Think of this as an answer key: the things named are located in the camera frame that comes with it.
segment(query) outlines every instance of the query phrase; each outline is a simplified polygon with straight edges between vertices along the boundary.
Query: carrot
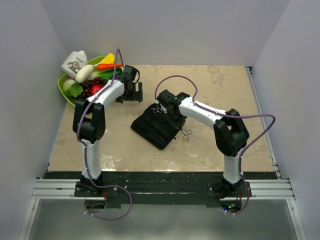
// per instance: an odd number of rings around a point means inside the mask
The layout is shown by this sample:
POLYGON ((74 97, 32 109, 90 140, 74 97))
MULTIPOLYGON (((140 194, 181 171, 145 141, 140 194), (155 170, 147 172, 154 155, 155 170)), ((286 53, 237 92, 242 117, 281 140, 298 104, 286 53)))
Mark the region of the carrot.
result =
MULTIPOLYGON (((103 70, 108 70, 108 69, 113 69, 115 67, 115 64, 114 63, 100 63, 96 66, 96 69, 98 71, 103 71, 103 70)), ((117 68, 120 68, 122 67, 122 64, 120 63, 117 63, 116 64, 116 67, 117 68)))

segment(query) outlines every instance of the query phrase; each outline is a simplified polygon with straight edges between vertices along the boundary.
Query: scissors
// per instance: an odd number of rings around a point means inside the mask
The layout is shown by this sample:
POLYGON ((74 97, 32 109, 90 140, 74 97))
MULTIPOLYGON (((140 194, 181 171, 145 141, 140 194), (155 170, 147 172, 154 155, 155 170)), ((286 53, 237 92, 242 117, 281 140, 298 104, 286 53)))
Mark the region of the scissors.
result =
POLYGON ((192 134, 192 130, 184 130, 184 129, 180 128, 180 132, 183 134, 183 139, 189 141, 189 135, 192 134))
POLYGON ((157 105, 156 108, 151 108, 153 110, 153 112, 156 114, 156 113, 159 113, 161 114, 162 112, 162 108, 161 106, 157 105))

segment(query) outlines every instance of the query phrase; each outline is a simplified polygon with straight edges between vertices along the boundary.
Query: tomato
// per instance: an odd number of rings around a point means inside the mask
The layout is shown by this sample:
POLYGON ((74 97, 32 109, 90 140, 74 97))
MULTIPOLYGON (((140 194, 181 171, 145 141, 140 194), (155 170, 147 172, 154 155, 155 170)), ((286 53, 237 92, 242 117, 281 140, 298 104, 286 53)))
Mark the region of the tomato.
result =
POLYGON ((97 92, 99 92, 103 87, 105 86, 105 84, 96 84, 93 85, 90 89, 90 96, 95 95, 97 92))

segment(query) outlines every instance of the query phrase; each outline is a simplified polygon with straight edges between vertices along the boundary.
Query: gray wall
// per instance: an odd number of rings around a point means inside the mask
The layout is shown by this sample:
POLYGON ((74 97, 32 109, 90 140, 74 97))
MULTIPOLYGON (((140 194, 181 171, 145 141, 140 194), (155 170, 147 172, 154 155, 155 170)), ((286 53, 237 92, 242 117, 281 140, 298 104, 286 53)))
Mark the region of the gray wall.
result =
POLYGON ((310 240, 319 239, 320 1, 291 0, 253 79, 264 112, 277 116, 270 138, 283 178, 290 177, 310 240))
POLYGON ((252 66, 289 0, 41 0, 67 53, 252 66))
POLYGON ((66 53, 39 0, 0 2, 0 239, 18 239, 65 101, 66 53))

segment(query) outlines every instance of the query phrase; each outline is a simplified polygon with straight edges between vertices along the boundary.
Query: green bowl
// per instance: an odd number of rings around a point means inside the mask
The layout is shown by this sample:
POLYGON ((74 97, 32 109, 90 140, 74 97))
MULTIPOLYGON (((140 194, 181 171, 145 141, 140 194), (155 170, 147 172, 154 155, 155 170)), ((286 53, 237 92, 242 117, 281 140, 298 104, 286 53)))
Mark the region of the green bowl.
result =
MULTIPOLYGON (((88 61, 88 64, 92 64, 92 65, 95 65, 95 64, 98 64, 102 61, 102 59, 104 59, 106 56, 97 56, 96 58, 94 59, 91 59, 90 61, 88 61)), ((70 103, 72 106, 76 106, 76 99, 75 98, 72 98, 72 97, 67 97, 63 91, 62 91, 62 87, 64 85, 64 82, 66 81, 66 79, 69 78, 69 76, 67 74, 61 76, 59 78, 59 81, 58 81, 58 88, 61 92, 61 94, 63 95, 63 97, 68 101, 68 103, 70 103)))

